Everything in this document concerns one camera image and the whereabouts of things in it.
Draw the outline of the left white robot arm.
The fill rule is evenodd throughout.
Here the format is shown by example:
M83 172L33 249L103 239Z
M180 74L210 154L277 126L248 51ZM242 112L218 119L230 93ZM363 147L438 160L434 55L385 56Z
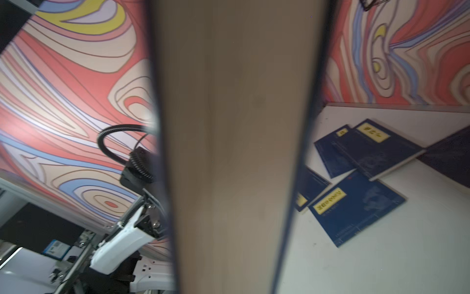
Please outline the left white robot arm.
M152 291L159 294L176 292L176 280L171 261L155 261L136 255L145 244L160 241L170 235L170 205L162 182L159 157L142 147L136 147L124 166L120 182L140 198L116 224L91 256L89 269L119 280L116 270L131 258L136 260L133 272L121 277L129 283L129 292Z

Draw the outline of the blue book vertical yellow label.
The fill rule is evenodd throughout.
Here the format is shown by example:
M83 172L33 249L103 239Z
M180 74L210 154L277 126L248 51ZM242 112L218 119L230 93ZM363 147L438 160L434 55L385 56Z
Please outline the blue book vertical yellow label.
M406 202L379 180L353 171L308 206L328 237L340 247Z

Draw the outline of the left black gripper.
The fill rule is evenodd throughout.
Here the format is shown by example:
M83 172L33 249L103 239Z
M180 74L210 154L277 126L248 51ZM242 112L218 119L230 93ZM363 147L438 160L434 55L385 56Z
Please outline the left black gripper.
M154 158L142 147L137 147L130 153L130 158L124 165L119 182L121 186L138 194L137 203L131 212L126 213L124 223L140 229L148 235L162 234L162 204L151 193L151 185L155 175L149 163Z

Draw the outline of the dark portrait cover book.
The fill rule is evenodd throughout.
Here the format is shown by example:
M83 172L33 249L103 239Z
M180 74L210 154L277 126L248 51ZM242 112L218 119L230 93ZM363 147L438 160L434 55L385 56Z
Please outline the dark portrait cover book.
M182 294L271 294L335 1L149 1Z

